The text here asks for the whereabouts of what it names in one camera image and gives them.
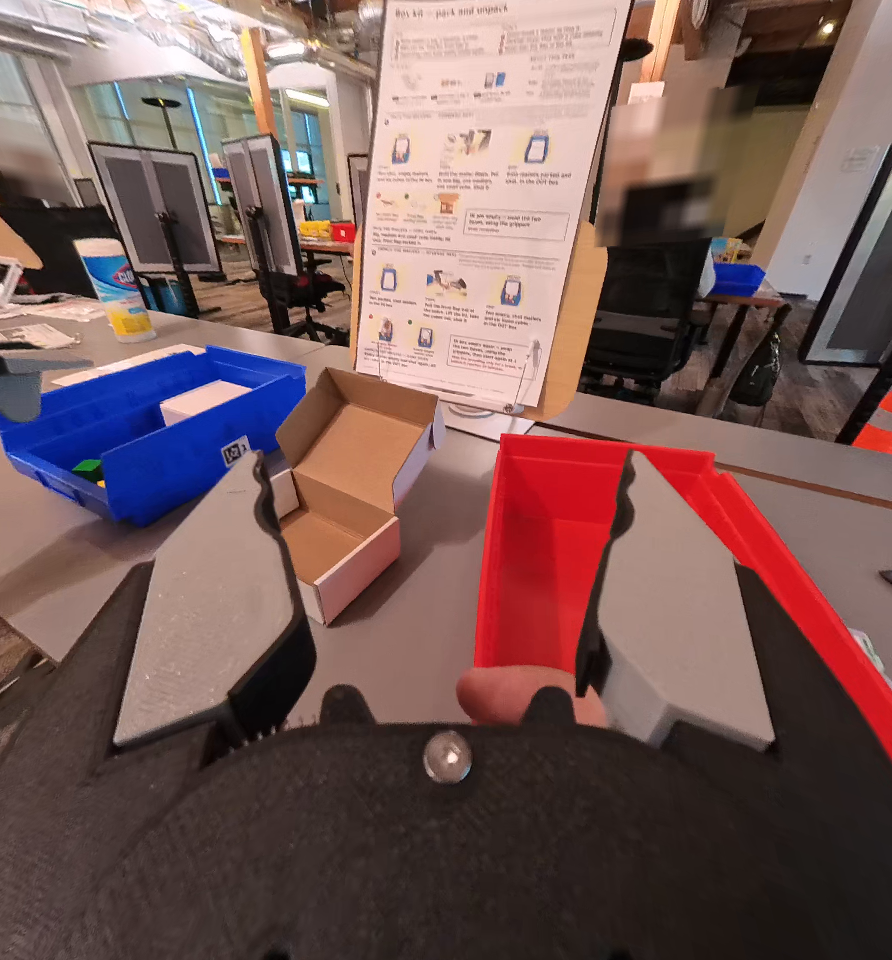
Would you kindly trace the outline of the black and red chair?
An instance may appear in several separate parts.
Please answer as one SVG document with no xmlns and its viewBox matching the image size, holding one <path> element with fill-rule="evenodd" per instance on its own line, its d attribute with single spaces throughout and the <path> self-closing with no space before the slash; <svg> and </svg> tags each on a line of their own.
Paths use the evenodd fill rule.
<svg viewBox="0 0 892 960">
<path fill-rule="evenodd" d="M 343 284 L 321 271 L 290 275 L 256 270 L 255 274 L 275 334 L 292 338 L 308 335 L 313 342 L 320 343 L 320 333 L 332 331 L 331 327 L 314 321 L 311 311 L 325 312 L 325 297 L 345 293 Z"/>
</svg>

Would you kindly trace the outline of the white stand base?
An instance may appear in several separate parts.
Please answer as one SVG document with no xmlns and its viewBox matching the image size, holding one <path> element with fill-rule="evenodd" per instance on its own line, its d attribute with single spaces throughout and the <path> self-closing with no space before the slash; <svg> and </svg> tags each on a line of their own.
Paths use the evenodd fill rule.
<svg viewBox="0 0 892 960">
<path fill-rule="evenodd" d="M 481 439 L 498 442 L 503 434 L 525 435 L 535 422 L 519 415 L 480 410 L 464 404 L 446 402 L 445 425 Z"/>
</svg>

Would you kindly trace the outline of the black mesh office chair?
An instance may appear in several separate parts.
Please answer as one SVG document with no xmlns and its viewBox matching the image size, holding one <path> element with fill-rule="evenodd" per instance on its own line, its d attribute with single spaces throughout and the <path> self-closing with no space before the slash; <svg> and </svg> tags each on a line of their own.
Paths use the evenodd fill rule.
<svg viewBox="0 0 892 960">
<path fill-rule="evenodd" d="M 706 324 L 693 308 L 715 284 L 711 239 L 608 246 L 577 390 L 654 405 Z"/>
</svg>

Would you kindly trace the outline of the black backpack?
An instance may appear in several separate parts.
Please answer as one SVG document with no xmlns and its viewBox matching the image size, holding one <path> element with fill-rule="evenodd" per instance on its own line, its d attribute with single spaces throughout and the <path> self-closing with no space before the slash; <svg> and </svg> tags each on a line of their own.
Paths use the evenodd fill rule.
<svg viewBox="0 0 892 960">
<path fill-rule="evenodd" d="M 781 337 L 766 334 L 752 351 L 728 394 L 728 401 L 763 408 L 770 401 L 781 371 Z"/>
</svg>

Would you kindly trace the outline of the white cardboard mailer box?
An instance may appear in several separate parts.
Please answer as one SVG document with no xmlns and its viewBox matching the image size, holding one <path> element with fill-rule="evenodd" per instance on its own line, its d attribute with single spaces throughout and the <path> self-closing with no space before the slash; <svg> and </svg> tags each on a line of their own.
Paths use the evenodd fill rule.
<svg viewBox="0 0 892 960">
<path fill-rule="evenodd" d="M 280 530 L 307 615 L 328 626 L 400 557 L 397 510 L 444 440 L 441 404 L 326 367 L 276 437 Z"/>
<path fill-rule="evenodd" d="M 214 380 L 167 398 L 160 403 L 164 426 L 175 426 L 224 403 L 246 396 L 250 387 Z"/>
</svg>

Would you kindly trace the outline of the small blue bin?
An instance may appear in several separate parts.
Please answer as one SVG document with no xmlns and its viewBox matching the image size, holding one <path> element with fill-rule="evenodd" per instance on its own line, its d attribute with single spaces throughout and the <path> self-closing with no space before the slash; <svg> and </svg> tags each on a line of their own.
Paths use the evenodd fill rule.
<svg viewBox="0 0 892 960">
<path fill-rule="evenodd" d="M 765 270 L 749 262 L 714 262 L 715 283 L 709 297 L 752 298 L 760 290 Z"/>
</svg>

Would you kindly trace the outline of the instruction sheet on stand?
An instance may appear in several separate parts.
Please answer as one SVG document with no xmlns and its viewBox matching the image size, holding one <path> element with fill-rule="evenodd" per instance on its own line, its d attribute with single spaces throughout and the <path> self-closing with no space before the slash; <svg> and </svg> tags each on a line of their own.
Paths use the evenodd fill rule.
<svg viewBox="0 0 892 960">
<path fill-rule="evenodd" d="M 606 246 L 596 245 L 595 226 L 587 221 L 581 222 L 574 241 L 537 405 L 525 406 L 516 402 L 497 406 L 490 400 L 473 399 L 447 391 L 441 391 L 439 398 L 459 413 L 470 416 L 503 414 L 548 424 L 563 414 L 576 394 L 607 265 L 608 250 Z"/>
</svg>

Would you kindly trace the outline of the printed paper sheets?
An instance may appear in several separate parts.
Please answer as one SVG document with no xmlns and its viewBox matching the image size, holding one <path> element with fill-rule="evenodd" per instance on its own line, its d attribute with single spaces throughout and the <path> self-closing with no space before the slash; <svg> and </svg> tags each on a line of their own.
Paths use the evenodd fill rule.
<svg viewBox="0 0 892 960">
<path fill-rule="evenodd" d="M 48 323 L 0 328 L 0 351 L 63 350 L 82 342 L 82 335 L 69 335 Z"/>
</svg>

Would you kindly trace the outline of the blue plastic bin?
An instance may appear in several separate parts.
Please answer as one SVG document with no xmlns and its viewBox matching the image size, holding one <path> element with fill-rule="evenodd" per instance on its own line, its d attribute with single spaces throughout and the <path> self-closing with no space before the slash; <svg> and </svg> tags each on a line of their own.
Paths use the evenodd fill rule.
<svg viewBox="0 0 892 960">
<path fill-rule="evenodd" d="M 252 391 L 164 426 L 162 401 L 214 380 Z M 0 414 L 0 439 L 20 474 L 104 519 L 147 526 L 210 490 L 244 453 L 276 450 L 306 390 L 303 365 L 209 345 L 44 393 L 31 422 Z M 107 488 L 71 473 L 90 458 L 103 461 Z"/>
</svg>

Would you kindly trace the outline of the printed instruction sheet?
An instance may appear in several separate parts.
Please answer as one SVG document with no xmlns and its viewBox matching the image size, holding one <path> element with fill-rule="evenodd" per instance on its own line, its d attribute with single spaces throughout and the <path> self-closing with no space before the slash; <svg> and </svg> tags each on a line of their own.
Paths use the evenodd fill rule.
<svg viewBox="0 0 892 960">
<path fill-rule="evenodd" d="M 356 370 L 536 406 L 632 2 L 386 2 Z"/>
</svg>

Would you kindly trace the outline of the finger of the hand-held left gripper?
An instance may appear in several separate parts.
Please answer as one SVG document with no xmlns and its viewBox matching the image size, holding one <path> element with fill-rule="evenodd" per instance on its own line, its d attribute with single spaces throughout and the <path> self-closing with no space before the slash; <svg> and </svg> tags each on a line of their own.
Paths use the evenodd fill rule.
<svg viewBox="0 0 892 960">
<path fill-rule="evenodd" d="M 43 375 L 39 371 L 0 374 L 0 415 L 30 423 L 42 413 Z"/>
<path fill-rule="evenodd" d="M 20 377 L 54 370 L 79 370 L 92 360 L 61 352 L 0 352 L 0 377 Z"/>
</svg>

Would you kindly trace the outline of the white flat sheet stack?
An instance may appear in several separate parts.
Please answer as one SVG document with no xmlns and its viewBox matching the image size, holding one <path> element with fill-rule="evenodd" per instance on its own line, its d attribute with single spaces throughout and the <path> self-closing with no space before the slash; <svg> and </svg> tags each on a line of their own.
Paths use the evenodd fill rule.
<svg viewBox="0 0 892 960">
<path fill-rule="evenodd" d="M 200 355 L 203 354 L 205 350 L 206 349 L 204 347 L 198 345 L 176 343 L 161 347 L 159 349 L 146 351 L 144 353 L 121 359 L 113 363 L 86 368 L 62 377 L 58 377 L 52 381 L 52 385 L 54 387 L 73 386 L 79 383 L 88 382 L 97 378 L 103 378 L 112 374 L 117 374 L 147 364 L 155 363 L 169 356 L 174 356 L 177 354 Z"/>
</svg>

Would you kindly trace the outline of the cleaning wipes canister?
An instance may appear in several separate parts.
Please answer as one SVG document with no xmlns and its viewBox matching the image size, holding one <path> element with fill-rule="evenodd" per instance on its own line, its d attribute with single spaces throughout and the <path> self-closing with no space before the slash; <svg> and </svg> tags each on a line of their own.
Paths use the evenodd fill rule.
<svg viewBox="0 0 892 960">
<path fill-rule="evenodd" d="M 75 240 L 73 246 L 116 340 L 121 343 L 155 340 L 157 332 L 122 243 L 114 238 L 83 238 Z"/>
</svg>

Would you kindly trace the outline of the small white tag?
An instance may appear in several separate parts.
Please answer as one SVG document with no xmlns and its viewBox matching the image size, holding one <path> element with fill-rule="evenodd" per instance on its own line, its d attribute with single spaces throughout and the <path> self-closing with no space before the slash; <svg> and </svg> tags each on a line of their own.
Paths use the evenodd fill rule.
<svg viewBox="0 0 892 960">
<path fill-rule="evenodd" d="M 848 628 L 848 631 L 853 640 L 857 643 L 872 665 L 879 672 L 886 685 L 892 690 L 892 680 L 886 674 L 884 662 L 876 651 L 870 637 L 862 630 Z"/>
</svg>

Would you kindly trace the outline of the red plastic bin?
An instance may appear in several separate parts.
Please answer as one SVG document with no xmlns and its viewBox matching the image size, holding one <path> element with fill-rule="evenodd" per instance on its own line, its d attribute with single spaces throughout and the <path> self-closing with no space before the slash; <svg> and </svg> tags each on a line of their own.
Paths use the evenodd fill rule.
<svg viewBox="0 0 892 960">
<path fill-rule="evenodd" d="M 892 760 L 892 690 L 884 675 L 738 482 L 715 467 L 712 452 L 503 435 L 485 529 L 475 666 L 574 673 L 621 467 L 633 450 L 644 453 L 736 558 L 761 576 Z"/>
</svg>

